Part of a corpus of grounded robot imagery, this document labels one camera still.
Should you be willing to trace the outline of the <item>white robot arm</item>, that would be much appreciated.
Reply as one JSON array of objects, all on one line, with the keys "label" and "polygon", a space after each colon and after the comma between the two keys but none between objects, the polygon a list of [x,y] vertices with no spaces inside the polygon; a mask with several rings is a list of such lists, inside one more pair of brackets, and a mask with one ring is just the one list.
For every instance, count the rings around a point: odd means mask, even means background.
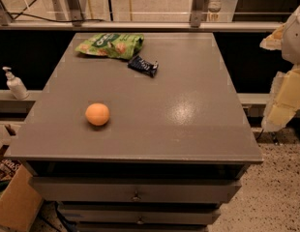
[{"label": "white robot arm", "polygon": [[283,129],[300,110],[300,6],[286,23],[264,38],[259,46],[280,50],[283,59],[293,64],[287,73],[276,73],[263,112],[262,128],[267,132],[275,132]]}]

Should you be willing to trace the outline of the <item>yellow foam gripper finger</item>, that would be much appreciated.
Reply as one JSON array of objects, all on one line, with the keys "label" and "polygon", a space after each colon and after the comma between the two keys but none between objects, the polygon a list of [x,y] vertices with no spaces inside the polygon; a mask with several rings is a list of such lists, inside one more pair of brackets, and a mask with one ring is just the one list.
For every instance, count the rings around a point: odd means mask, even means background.
[{"label": "yellow foam gripper finger", "polygon": [[259,46],[267,50],[281,50],[284,27],[283,24],[278,27],[269,36],[264,38]]},{"label": "yellow foam gripper finger", "polygon": [[275,75],[269,101],[263,112],[262,128],[267,132],[283,129],[300,109],[300,65]]}]

